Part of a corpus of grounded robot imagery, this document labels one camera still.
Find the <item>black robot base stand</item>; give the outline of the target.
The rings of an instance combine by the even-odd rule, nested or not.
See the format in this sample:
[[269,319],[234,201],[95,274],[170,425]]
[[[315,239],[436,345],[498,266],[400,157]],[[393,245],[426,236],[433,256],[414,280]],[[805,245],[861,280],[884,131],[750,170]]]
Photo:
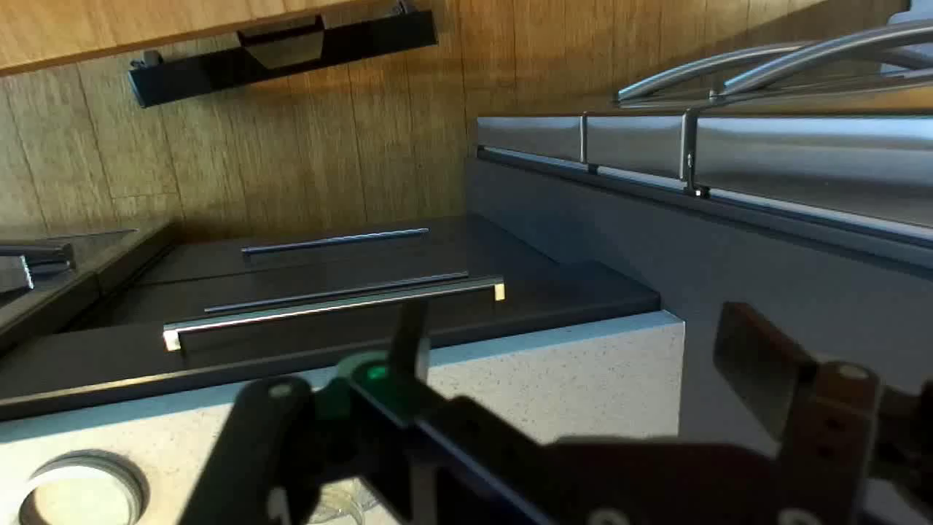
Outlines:
[[280,27],[253,27],[237,36],[237,48],[162,58],[143,52],[132,70],[132,87],[143,109],[216,90],[245,87],[305,70],[339,67],[377,56],[432,48],[436,40],[432,11],[400,11],[346,27],[327,27],[320,16]]

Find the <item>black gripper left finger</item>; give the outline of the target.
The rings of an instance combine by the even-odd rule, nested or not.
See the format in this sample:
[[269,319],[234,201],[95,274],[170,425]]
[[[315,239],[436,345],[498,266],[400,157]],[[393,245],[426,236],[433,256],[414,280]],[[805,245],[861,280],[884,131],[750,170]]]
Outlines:
[[302,525],[315,495],[288,481],[288,439],[312,389],[296,377],[245,385],[189,493],[181,525]]

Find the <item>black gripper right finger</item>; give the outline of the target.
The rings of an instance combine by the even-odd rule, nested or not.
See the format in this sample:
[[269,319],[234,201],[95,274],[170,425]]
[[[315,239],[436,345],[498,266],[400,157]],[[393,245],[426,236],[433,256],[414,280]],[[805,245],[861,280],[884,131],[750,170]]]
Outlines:
[[818,363],[750,304],[719,309],[713,364],[779,444],[779,525],[858,525],[881,379],[850,363]]

